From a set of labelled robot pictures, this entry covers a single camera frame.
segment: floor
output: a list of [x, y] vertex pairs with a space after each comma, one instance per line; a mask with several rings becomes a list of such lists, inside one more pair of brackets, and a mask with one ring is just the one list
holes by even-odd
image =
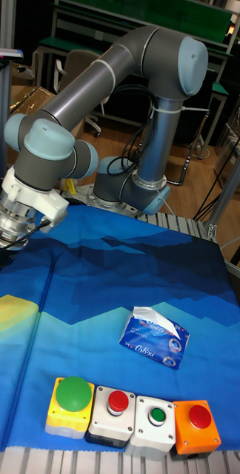
[[[134, 133], [134, 128], [130, 125], [123, 125], [116, 121], [105, 121], [99, 119], [102, 132], [99, 138], [94, 137], [93, 129], [85, 125], [82, 138], [95, 146], [99, 158], [105, 156], [118, 156], [129, 137]], [[213, 165], [216, 162], [217, 154], [212, 147], [208, 148], [209, 156], [203, 160], [193, 158], [190, 162], [187, 174], [182, 186], [171, 186], [170, 196], [167, 200], [173, 212], [177, 216], [192, 218], [207, 195], [212, 183], [216, 178]], [[184, 164], [187, 151], [185, 147], [172, 147], [171, 154], [165, 170], [165, 175], [169, 179], [179, 179], [181, 168]], [[93, 182], [95, 175], [86, 178], [82, 184]], [[217, 182], [208, 202], [215, 198], [222, 191]], [[164, 205], [162, 212], [169, 213]], [[240, 236], [240, 194], [234, 194], [224, 215], [219, 222], [216, 239], [219, 246]], [[226, 246], [223, 249], [223, 256], [228, 261], [240, 244], [240, 240]]]

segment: blue cloth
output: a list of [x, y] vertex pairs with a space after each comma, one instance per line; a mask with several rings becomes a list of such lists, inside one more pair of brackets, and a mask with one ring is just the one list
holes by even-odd
[[[216, 244], [71, 207], [2, 270], [5, 294], [39, 311], [0, 341], [0, 447], [111, 450], [44, 432], [56, 377], [77, 375], [170, 401], [206, 399], [221, 449], [240, 450], [240, 309]], [[178, 371], [118, 344], [134, 306], [152, 306], [190, 333]]]

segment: red button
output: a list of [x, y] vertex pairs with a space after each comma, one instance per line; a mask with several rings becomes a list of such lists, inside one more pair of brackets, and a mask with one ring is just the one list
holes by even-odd
[[123, 412], [128, 407], [128, 398], [124, 392], [116, 390], [109, 395], [108, 404], [114, 412]]
[[212, 417], [207, 408], [201, 405], [194, 405], [190, 408], [189, 417], [192, 424], [197, 428], [208, 428], [212, 421]]

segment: green button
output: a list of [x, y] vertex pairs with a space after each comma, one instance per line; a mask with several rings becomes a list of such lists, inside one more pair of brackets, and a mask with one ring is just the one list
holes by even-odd
[[152, 417], [153, 417], [153, 420], [161, 423], [161, 421], [165, 420], [165, 413], [163, 412], [163, 410], [161, 410], [161, 408], [153, 408]]
[[56, 400], [64, 410], [79, 412], [90, 403], [90, 385], [80, 377], [64, 378], [56, 388]]

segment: tissue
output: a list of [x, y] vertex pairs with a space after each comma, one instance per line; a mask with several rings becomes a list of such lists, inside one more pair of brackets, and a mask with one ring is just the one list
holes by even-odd
[[150, 307], [134, 307], [122, 331], [120, 345], [171, 369], [180, 366], [190, 334]]

